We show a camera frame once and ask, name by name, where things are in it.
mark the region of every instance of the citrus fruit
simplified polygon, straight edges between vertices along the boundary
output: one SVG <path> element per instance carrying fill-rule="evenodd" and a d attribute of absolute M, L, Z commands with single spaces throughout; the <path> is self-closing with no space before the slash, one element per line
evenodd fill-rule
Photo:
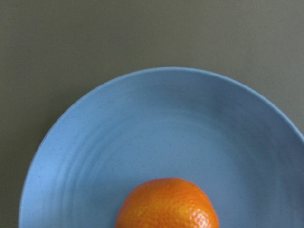
<path fill-rule="evenodd" d="M 219 228 L 219 220 L 198 186 L 181 178 L 161 178 L 132 190 L 115 228 Z"/>

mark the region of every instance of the gray table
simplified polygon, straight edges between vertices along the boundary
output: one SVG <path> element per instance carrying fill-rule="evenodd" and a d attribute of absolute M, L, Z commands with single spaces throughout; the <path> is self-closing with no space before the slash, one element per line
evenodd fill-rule
<path fill-rule="evenodd" d="M 257 90 L 304 131 L 304 1 L 0 3 L 0 227 L 16 227 L 40 141 L 96 86 L 135 70 L 214 71 Z"/>

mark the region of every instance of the blue plate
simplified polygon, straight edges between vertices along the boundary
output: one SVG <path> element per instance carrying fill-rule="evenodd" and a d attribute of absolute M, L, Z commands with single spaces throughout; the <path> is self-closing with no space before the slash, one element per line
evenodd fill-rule
<path fill-rule="evenodd" d="M 94 89 L 54 124 L 24 185 L 21 228 L 113 228 L 127 194 L 181 177 L 223 228 L 304 227 L 304 138 L 273 104 L 224 76 L 148 69 Z"/>

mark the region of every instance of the dish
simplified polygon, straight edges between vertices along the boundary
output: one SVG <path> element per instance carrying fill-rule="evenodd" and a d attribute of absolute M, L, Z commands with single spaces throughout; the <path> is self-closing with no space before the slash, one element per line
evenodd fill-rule
<path fill-rule="evenodd" d="M 304 226 L 304 138 L 272 103 L 190 68 L 134 72 L 72 105 L 28 171 L 20 228 L 114 227 L 127 194 L 161 177 L 196 183 L 223 227 Z"/>

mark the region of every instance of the blue bowl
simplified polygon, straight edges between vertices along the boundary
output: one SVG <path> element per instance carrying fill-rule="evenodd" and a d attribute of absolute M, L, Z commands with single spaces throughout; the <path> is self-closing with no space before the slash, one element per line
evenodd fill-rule
<path fill-rule="evenodd" d="M 223 228 L 304 227 L 304 138 L 272 103 L 211 72 L 138 71 L 94 89 L 50 129 L 28 171 L 20 228 L 113 228 L 127 194 L 181 177 Z"/>

